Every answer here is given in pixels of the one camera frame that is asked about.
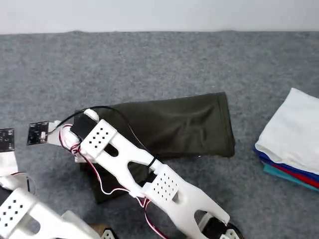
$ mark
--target white wall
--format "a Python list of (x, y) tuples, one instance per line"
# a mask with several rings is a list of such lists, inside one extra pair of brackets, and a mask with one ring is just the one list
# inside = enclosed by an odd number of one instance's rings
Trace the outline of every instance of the white wall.
[(319, 0), (0, 0), (0, 34), (319, 30)]

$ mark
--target white folded shirt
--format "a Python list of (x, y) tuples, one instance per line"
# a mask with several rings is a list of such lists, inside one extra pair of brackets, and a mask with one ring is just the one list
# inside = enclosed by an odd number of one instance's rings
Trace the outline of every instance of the white folded shirt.
[(275, 163), (319, 174), (319, 99), (291, 88), (255, 147)]

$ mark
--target gray carpet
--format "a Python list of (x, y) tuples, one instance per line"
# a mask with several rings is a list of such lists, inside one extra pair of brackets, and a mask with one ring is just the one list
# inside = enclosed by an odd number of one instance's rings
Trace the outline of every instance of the gray carpet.
[[(128, 195), (95, 205), (88, 179), (54, 145), (26, 146), (28, 124), (75, 109), (225, 91), (236, 155), (167, 162), (224, 208), (247, 239), (319, 235), (317, 192), (267, 175), (252, 146), (291, 87), (319, 97), (317, 33), (82, 33), (0, 36), (0, 127), (14, 127), (21, 171), (56, 212), (110, 223), (122, 239), (158, 238)], [(154, 223), (183, 238), (150, 207)]]

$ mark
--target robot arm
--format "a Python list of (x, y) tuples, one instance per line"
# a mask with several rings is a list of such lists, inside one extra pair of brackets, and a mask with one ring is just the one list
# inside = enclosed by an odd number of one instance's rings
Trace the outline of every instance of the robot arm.
[[(99, 120), (94, 111), (87, 110), (85, 114), (98, 123), (82, 141), (79, 141), (71, 131), (66, 131), (64, 137), (70, 145), (66, 149), (71, 152), (77, 150), (89, 163), (95, 161), (100, 164), (117, 178), (132, 197), (152, 201), (167, 213), (180, 231), (191, 239), (207, 239), (202, 232), (212, 218), (218, 219), (218, 223), (224, 226), (228, 224), (229, 215), (202, 190), (184, 181), (168, 165), (154, 159), (147, 151), (137, 148), (105, 120)], [(104, 150), (108, 144), (118, 151), (117, 156), (111, 156)], [(139, 186), (128, 170), (129, 162), (149, 165), (156, 175), (154, 181), (146, 183), (143, 187)], [(12, 190), (5, 202), (0, 205), (0, 238), (114, 238), (111, 232), (106, 232), (100, 237), (72, 212), (66, 212), (63, 216), (59, 216), (37, 200), (35, 196), (22, 188), (17, 188), (17, 185), (19, 183), (10, 176), (0, 177), (0, 186)], [(194, 219), (197, 210), (207, 212), (199, 225)], [(40, 224), (40, 230), (36, 234), (25, 227), (31, 218)], [(219, 239), (239, 239), (239, 237), (234, 230), (228, 229)]]
[[(85, 114), (96, 120), (94, 111), (87, 110)], [(118, 151), (117, 156), (111, 156), (104, 150), (108, 144)], [(98, 121), (79, 148), (81, 155), (112, 173), (132, 197), (147, 198), (165, 211), (176, 227), (188, 237), (207, 239), (194, 219), (197, 210), (206, 211), (207, 218), (214, 216), (225, 225), (228, 224), (229, 215), (202, 190), (184, 181), (168, 165), (154, 160), (145, 150), (137, 148), (105, 120)], [(157, 175), (155, 180), (143, 187), (139, 186), (128, 170), (129, 162), (143, 165), (153, 162), (150, 169)]]
[[(0, 238), (4, 239), (100, 239), (101, 237), (71, 211), (59, 216), (34, 195), (16, 188), (19, 182), (12, 176), (1, 177), (1, 185), (13, 190), (0, 205)], [(26, 228), (31, 219), (40, 224), (34, 234)]]

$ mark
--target stack of folded shirts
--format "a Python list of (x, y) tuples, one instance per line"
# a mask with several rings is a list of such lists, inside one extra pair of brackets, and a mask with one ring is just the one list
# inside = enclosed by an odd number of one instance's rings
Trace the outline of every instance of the stack of folded shirts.
[(292, 88), (254, 149), (265, 172), (319, 191), (319, 99)]

